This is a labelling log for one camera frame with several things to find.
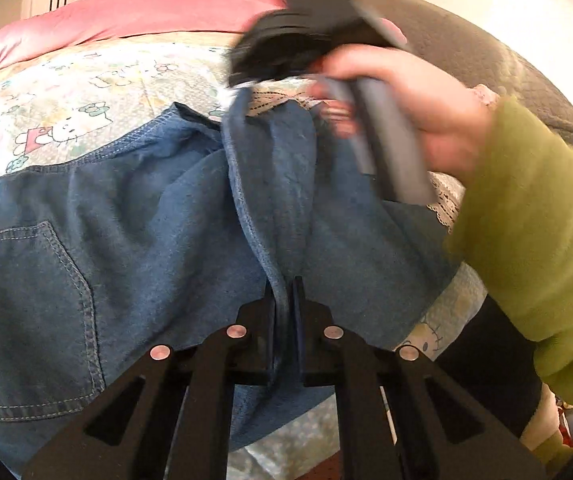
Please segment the green right sleeve forearm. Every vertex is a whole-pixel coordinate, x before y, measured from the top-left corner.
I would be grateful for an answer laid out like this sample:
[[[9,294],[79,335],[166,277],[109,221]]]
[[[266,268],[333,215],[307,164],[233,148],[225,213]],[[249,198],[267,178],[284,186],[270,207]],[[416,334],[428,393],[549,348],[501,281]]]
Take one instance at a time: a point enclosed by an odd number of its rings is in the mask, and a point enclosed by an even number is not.
[[[573,404],[573,148],[513,99],[493,119],[447,246],[533,341],[537,375]]]

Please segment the right hand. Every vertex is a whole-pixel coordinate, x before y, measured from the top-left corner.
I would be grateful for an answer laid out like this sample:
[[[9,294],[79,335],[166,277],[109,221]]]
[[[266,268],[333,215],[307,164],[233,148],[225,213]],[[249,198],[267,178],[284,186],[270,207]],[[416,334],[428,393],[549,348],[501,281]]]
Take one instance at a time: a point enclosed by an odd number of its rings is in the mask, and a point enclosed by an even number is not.
[[[333,79],[384,81],[419,133],[427,166],[468,185],[494,122],[479,92],[413,54],[363,44],[339,47],[311,66]]]

